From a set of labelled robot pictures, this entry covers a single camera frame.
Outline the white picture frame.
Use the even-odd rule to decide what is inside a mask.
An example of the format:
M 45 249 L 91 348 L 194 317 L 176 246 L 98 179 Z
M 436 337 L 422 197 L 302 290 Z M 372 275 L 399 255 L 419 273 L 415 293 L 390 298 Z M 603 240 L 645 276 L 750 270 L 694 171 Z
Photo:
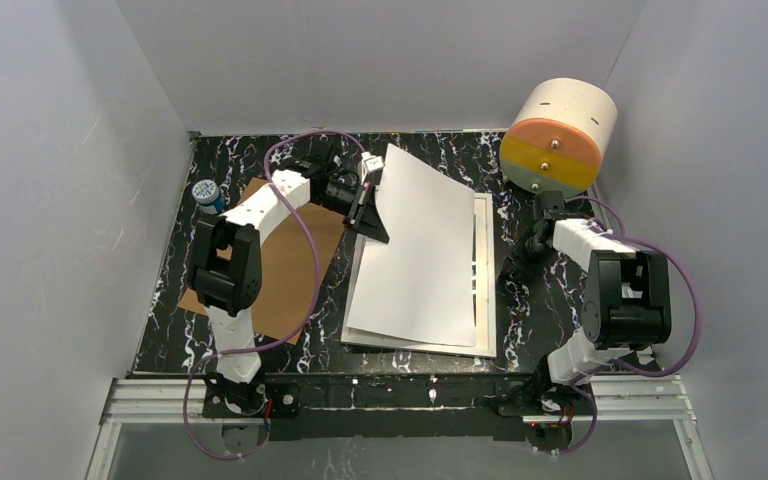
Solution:
M 344 314 L 340 341 L 345 345 L 424 353 L 494 358 L 497 355 L 495 252 L 492 196 L 474 195 L 472 293 L 475 346 L 417 343 L 349 327 Z

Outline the autumn forest photo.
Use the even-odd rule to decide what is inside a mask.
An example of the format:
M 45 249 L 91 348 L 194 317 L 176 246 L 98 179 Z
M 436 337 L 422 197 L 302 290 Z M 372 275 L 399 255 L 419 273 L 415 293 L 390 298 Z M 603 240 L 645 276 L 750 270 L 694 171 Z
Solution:
M 475 192 L 390 144 L 376 206 L 390 240 L 366 241 L 348 310 L 353 329 L 472 347 Z

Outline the brown frame backing board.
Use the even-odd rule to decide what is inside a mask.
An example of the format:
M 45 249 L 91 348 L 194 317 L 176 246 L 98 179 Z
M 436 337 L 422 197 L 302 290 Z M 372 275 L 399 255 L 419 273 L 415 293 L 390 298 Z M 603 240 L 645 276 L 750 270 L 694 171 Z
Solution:
M 343 236 L 343 216 L 319 205 L 299 210 L 317 246 L 320 268 L 326 272 Z M 262 246 L 263 282 L 252 305 L 254 331 L 279 339 L 302 320 L 313 298 L 314 264 L 308 241 L 298 223 L 288 217 Z

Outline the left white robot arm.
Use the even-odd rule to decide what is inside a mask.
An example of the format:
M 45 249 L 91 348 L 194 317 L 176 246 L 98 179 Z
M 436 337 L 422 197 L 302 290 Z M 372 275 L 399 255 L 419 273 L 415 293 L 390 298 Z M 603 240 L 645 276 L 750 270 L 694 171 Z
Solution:
M 250 383 L 261 368 L 252 307 L 263 285 L 262 247 L 287 220 L 301 228 L 312 254 L 311 285 L 318 290 L 324 267 L 313 233 L 300 211 L 317 205 L 342 215 L 345 229 L 373 240 L 390 240 L 376 206 L 385 168 L 368 151 L 352 167 L 328 149 L 323 156 L 289 159 L 265 170 L 267 180 L 240 205 L 208 214 L 196 227 L 187 285 L 205 308 L 216 345 L 217 373 L 225 380 Z

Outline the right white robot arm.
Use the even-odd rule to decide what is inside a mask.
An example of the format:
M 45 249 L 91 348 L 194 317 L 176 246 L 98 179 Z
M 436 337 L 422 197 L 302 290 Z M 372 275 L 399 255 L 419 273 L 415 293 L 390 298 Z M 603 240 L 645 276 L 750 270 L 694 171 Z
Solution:
M 612 238 L 598 223 L 573 213 L 559 191 L 533 201 L 533 223 L 505 260 L 517 280 L 560 253 L 585 273 L 580 326 L 547 354 L 538 378 L 552 386 L 582 383 L 633 351 L 666 342 L 672 331 L 669 267 L 664 255 Z

